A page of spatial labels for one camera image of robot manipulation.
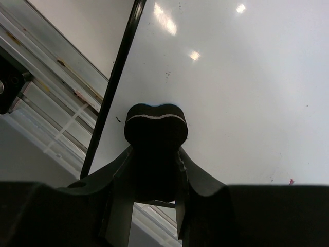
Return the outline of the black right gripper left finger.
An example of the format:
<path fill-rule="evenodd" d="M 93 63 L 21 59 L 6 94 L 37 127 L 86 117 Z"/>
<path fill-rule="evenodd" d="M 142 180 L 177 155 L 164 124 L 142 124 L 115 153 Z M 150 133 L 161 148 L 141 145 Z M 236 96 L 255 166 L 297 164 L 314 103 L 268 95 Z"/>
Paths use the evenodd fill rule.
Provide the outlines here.
<path fill-rule="evenodd" d="M 133 148 L 128 147 L 98 171 L 56 189 L 61 206 L 56 246 L 128 245 L 135 193 L 133 157 Z"/>

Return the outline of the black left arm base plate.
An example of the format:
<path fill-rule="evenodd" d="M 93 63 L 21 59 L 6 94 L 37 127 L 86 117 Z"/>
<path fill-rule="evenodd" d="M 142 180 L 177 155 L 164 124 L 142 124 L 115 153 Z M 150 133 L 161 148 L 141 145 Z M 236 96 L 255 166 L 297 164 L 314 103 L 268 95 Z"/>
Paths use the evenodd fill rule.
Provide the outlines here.
<path fill-rule="evenodd" d="M 8 113 L 32 74 L 9 54 L 1 55 L 1 115 Z"/>

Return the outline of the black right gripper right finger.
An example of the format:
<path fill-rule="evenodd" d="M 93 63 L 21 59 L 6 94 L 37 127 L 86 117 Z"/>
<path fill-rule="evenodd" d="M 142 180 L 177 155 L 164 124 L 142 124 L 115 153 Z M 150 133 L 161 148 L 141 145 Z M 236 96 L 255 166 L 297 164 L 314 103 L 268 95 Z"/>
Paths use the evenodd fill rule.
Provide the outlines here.
<path fill-rule="evenodd" d="M 183 148 L 176 153 L 176 218 L 183 246 L 229 245 L 229 192 Z"/>

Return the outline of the black whiteboard eraser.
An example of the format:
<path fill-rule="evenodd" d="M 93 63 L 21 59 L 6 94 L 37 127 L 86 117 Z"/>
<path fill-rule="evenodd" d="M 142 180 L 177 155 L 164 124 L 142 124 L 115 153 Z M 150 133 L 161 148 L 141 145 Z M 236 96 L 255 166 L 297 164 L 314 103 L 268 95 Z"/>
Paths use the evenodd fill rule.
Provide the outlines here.
<path fill-rule="evenodd" d="M 124 136 L 134 150 L 136 200 L 174 201 L 174 156 L 188 137 L 183 111 L 174 104 L 136 104 L 127 113 Z"/>

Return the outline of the white black-framed whiteboard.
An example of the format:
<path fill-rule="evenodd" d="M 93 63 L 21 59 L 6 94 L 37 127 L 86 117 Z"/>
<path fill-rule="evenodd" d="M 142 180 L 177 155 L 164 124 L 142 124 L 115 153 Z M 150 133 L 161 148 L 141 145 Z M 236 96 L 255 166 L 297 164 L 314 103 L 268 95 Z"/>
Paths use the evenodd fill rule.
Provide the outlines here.
<path fill-rule="evenodd" d="M 147 1 L 91 172 L 137 103 L 179 106 L 226 184 L 328 184 L 328 1 Z"/>

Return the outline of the aluminium table frame rail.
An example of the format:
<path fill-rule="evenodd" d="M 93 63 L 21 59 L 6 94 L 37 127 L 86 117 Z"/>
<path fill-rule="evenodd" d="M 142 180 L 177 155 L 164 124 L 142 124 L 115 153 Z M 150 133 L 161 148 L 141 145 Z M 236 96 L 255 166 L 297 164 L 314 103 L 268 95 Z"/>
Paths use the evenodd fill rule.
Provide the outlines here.
<path fill-rule="evenodd" d="M 134 1 L 129 7 L 114 73 L 107 78 L 31 2 L 1 1 L 1 52 L 32 74 L 6 116 L 78 180 L 83 179 L 79 176 L 84 159 L 96 148 L 99 121 L 105 119 L 100 93 L 109 82 L 121 79 L 119 72 L 149 7 L 150 1 Z M 40 182 L 1 183 L 2 246 L 56 246 L 61 212 L 56 189 Z M 164 205 L 163 201 L 139 203 L 134 198 L 131 225 L 161 246 L 181 246 L 176 227 L 161 211 Z"/>

